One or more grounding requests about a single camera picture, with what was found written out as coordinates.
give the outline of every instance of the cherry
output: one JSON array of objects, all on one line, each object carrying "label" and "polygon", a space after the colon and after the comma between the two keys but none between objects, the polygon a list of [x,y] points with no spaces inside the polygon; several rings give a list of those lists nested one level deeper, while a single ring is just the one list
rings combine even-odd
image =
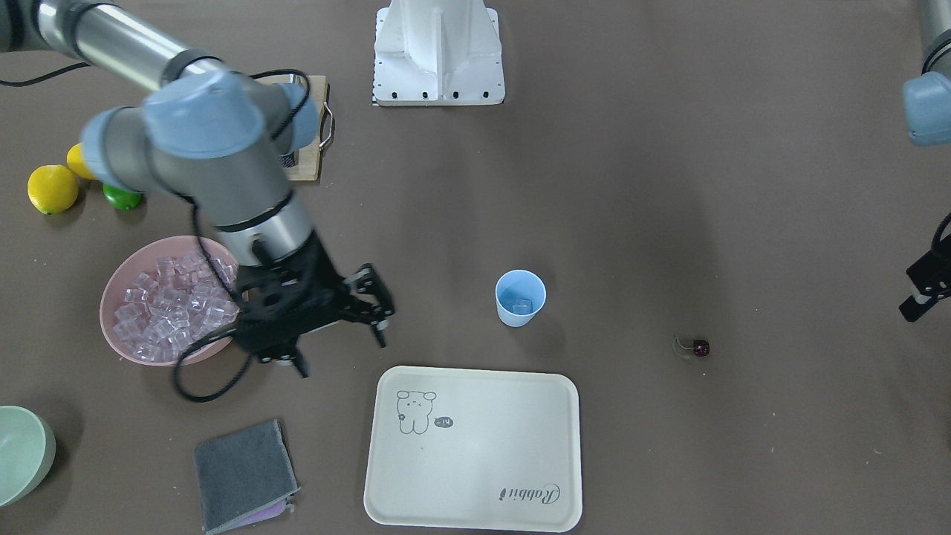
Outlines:
[{"label": "cherry", "polygon": [[694,340],[693,341],[693,354],[699,358],[704,358],[710,355],[710,342],[706,340]]},{"label": "cherry", "polygon": [[693,351],[693,356],[697,357],[698,359],[702,359],[702,358],[705,358],[705,357],[709,357],[709,355],[710,355],[710,342],[708,342],[708,341],[706,341],[706,340],[702,340],[702,339],[698,338],[698,339],[696,339],[696,340],[693,341],[693,344],[692,344],[692,346],[690,346],[690,347],[687,347],[687,346],[684,346],[683,344],[681,344],[681,343],[680,343],[680,337],[679,337],[679,336],[674,336],[674,337],[673,337],[673,342],[676,344],[676,347],[674,348],[674,351],[677,352],[678,354],[680,354],[680,355],[681,355],[682,357],[684,357],[685,359],[689,358],[689,356],[683,354],[683,353],[680,352],[680,351],[677,351],[677,348],[678,348],[678,347],[679,347],[681,350],[683,350],[683,351]]}]

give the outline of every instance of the white tray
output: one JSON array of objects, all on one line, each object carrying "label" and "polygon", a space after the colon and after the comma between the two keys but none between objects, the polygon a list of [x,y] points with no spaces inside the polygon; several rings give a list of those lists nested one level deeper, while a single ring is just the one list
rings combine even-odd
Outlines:
[{"label": "white tray", "polygon": [[390,368],[363,506],[385,525],[568,531],[582,509],[577,389],[551,373]]}]

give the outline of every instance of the yellow lemon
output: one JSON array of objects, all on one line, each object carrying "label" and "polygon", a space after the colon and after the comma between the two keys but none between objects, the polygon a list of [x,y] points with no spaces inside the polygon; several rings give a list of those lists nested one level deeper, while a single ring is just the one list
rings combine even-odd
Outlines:
[{"label": "yellow lemon", "polygon": [[66,153],[66,165],[69,169],[86,180],[96,180],[96,177],[89,172],[86,162],[83,161],[83,150],[80,144],[72,146],[72,149]]},{"label": "yellow lemon", "polygon": [[79,184],[65,166],[42,166],[29,176],[27,195],[36,209],[43,213],[59,213],[76,202]]}]

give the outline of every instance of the gray cloth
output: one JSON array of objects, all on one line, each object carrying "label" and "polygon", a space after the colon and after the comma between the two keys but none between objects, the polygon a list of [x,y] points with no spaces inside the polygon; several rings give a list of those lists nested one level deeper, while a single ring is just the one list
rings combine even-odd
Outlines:
[{"label": "gray cloth", "polygon": [[202,528],[208,535],[240,527],[276,504],[288,504],[298,490],[277,420],[197,445],[195,469]]}]

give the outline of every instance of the cartoon bear drawing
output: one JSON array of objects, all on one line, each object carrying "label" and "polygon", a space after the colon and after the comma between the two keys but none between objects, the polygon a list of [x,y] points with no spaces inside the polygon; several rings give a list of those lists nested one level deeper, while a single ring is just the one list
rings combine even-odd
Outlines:
[{"label": "cartoon bear drawing", "polygon": [[435,392],[415,392],[400,390],[397,392],[397,414],[399,430],[404,434],[421,435],[429,428],[429,415],[433,412]]}]

